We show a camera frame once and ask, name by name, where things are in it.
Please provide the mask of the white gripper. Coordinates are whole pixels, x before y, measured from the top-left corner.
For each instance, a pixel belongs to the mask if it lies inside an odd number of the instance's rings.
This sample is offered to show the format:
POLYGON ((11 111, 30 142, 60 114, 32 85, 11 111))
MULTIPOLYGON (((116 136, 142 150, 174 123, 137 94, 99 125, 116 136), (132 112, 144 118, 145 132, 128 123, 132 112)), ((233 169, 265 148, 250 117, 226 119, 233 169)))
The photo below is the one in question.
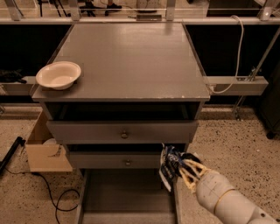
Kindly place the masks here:
POLYGON ((222 200, 229 193, 235 191, 235 187, 230 184, 225 176, 217 171, 210 171, 201 163, 187 159, 186 164, 193 171, 193 173, 190 173, 185 168, 179 169, 186 187, 191 193, 196 192, 197 201, 202 207, 211 214, 217 215, 218 206, 221 205, 222 200))

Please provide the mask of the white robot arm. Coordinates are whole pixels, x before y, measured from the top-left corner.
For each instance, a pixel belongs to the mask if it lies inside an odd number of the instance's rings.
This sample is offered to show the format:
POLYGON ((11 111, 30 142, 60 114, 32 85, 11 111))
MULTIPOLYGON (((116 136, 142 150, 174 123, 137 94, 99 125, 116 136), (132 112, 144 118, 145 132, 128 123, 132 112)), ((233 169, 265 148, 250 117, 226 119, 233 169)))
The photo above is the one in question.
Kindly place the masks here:
POLYGON ((223 224, 279 224, 219 172, 190 159, 183 160, 178 171, 198 203, 223 224))

